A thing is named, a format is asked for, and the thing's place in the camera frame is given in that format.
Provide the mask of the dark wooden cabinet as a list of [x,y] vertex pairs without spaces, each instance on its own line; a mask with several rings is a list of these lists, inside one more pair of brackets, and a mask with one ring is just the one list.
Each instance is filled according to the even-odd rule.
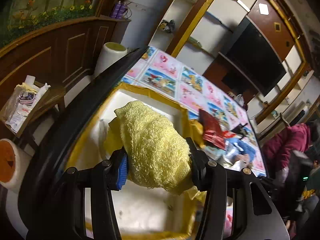
[[69,91],[92,75],[106,42],[120,43],[128,20],[101,15],[51,24],[1,49],[1,105],[27,75]]

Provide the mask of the yellow snack packet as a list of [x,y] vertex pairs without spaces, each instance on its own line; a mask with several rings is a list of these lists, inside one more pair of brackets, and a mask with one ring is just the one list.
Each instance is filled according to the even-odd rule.
[[205,148],[205,143],[202,138],[203,136],[203,126],[195,119],[189,120],[190,132],[193,141],[200,147],[200,149]]

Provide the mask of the red foil pouch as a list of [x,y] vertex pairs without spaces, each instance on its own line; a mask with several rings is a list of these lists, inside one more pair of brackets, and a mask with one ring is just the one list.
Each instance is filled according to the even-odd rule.
[[199,122],[203,126],[202,139],[204,142],[225,150],[225,139],[218,120],[208,112],[200,109]]

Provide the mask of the yellow rimmed white tray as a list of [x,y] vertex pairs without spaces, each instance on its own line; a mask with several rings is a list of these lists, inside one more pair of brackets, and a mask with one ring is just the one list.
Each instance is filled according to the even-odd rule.
[[[114,110],[136,100],[166,116],[182,137],[193,136],[186,108],[154,90],[122,82],[85,125],[66,166],[84,170],[108,158],[104,141],[108,124],[116,116]],[[123,239],[189,239],[195,235],[196,213],[204,206],[205,197],[194,187],[178,196],[161,188],[141,187],[130,180],[120,191],[112,192]]]

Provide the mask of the black small gadget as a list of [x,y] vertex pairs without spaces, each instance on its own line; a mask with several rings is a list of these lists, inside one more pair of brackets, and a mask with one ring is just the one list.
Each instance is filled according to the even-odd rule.
[[245,130],[245,126],[247,124],[238,124],[235,128],[231,130],[232,133],[234,133],[240,140],[244,139],[246,136],[248,136],[248,132]]

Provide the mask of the blue knitted cloth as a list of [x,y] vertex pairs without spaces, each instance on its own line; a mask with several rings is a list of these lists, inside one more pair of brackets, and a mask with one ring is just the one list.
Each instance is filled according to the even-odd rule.
[[244,156],[246,163],[253,162],[256,150],[252,146],[238,138],[229,138],[226,141],[228,142],[227,156],[230,160],[236,162],[237,157]]

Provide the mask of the orange topped white stool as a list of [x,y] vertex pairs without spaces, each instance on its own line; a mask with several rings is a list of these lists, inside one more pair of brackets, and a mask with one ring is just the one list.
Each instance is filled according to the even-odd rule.
[[31,156],[9,139],[0,141],[0,181],[6,189],[18,194]]

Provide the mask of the white plastic bag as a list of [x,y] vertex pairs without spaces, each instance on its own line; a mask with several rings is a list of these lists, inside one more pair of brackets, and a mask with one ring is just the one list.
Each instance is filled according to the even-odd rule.
[[244,107],[245,105],[245,100],[242,94],[239,94],[237,96],[234,97],[234,100],[241,106]]

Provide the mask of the patterned plastic tablecloth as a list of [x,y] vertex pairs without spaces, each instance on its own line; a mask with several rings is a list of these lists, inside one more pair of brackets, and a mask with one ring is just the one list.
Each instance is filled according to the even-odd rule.
[[246,163],[246,157],[240,156],[233,162],[226,157],[224,150],[205,143],[203,150],[210,159],[220,160],[226,167],[239,169],[247,164],[257,177],[267,175],[261,150],[258,145],[247,112],[233,98],[216,87],[205,77],[197,74],[177,59],[165,52],[149,47],[142,58],[124,75],[122,82],[129,85],[146,87],[178,102],[188,110],[188,119],[199,122],[199,110],[202,109],[215,117],[227,139],[238,138],[231,132],[238,124],[247,124],[248,132],[242,141],[256,150],[252,163]]

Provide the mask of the purple bottles on cabinet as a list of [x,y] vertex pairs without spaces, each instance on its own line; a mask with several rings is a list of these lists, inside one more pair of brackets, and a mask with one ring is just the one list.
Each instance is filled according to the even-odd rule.
[[113,8],[111,18],[122,19],[125,11],[126,11],[126,4],[119,1],[118,3],[116,3],[116,5]]

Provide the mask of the black flat television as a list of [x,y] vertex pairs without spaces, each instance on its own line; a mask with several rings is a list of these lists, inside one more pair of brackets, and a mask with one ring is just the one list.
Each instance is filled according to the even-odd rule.
[[282,61],[270,42],[247,16],[219,53],[264,96],[286,74]]

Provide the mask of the yellow fluffy towel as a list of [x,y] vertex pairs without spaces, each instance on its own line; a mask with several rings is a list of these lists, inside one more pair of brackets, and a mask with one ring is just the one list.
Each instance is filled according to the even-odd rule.
[[193,185],[190,147],[173,123],[141,101],[115,109],[104,141],[108,154],[124,148],[129,159],[129,180],[147,188],[163,188],[204,202],[206,193]]

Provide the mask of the person in magenta jacket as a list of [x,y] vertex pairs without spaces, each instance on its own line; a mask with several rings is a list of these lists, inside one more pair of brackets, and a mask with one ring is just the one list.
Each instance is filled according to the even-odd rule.
[[306,152],[319,140],[319,121],[314,120],[285,127],[263,144],[261,152],[274,185],[281,187],[289,174],[293,151]]

